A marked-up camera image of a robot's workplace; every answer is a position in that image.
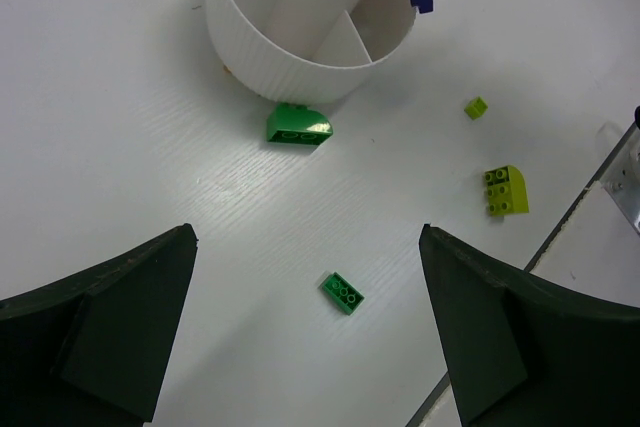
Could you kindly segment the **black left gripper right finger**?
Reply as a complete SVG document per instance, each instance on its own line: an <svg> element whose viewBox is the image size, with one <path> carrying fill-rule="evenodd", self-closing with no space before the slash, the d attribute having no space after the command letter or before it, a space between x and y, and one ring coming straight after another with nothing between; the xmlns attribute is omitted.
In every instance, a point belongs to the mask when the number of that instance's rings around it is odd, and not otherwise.
<svg viewBox="0 0 640 427"><path fill-rule="evenodd" d="M420 257L464 426L636 426L639 310L425 225Z"/></svg>

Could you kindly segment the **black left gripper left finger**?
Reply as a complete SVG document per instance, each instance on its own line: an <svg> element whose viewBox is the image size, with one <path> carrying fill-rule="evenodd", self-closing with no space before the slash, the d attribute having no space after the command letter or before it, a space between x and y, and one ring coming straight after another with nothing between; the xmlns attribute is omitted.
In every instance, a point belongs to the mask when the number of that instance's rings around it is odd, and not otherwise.
<svg viewBox="0 0 640 427"><path fill-rule="evenodd" d="M177 226L98 265L1 302L4 426L152 421L198 239Z"/></svg>

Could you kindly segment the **lime green curved lego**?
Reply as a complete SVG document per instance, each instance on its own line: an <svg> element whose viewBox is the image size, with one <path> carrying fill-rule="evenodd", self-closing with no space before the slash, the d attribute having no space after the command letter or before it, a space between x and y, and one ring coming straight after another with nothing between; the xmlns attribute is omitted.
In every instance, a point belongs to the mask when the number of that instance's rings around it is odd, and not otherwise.
<svg viewBox="0 0 640 427"><path fill-rule="evenodd" d="M483 174L487 213L494 217L529 212L526 183L522 173L507 165Z"/></svg>

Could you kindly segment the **small lime green lego plate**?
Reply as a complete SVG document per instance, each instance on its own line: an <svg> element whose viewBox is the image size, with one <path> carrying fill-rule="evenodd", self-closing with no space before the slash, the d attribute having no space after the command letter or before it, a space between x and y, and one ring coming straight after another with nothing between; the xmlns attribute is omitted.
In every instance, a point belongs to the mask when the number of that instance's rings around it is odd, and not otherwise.
<svg viewBox="0 0 640 427"><path fill-rule="evenodd" d="M464 107L464 112L471 120L481 118L488 109L487 103L480 96L470 100Z"/></svg>

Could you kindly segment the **small dark green lego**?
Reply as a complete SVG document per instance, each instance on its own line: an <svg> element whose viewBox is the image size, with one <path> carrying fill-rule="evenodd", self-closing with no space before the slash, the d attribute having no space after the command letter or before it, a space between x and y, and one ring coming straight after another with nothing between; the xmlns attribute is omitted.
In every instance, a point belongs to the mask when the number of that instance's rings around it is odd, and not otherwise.
<svg viewBox="0 0 640 427"><path fill-rule="evenodd" d="M337 272L328 275L322 282L320 289L346 315L352 315L365 299L357 289Z"/></svg>

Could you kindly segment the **dark green lego wedge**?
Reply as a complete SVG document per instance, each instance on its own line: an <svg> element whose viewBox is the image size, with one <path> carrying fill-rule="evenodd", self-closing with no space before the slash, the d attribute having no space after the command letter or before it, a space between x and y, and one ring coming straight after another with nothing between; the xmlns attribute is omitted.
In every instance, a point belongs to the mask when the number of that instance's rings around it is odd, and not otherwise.
<svg viewBox="0 0 640 427"><path fill-rule="evenodd" d="M266 122L266 141L319 146L333 135L333 126L322 113L304 105L279 103Z"/></svg>

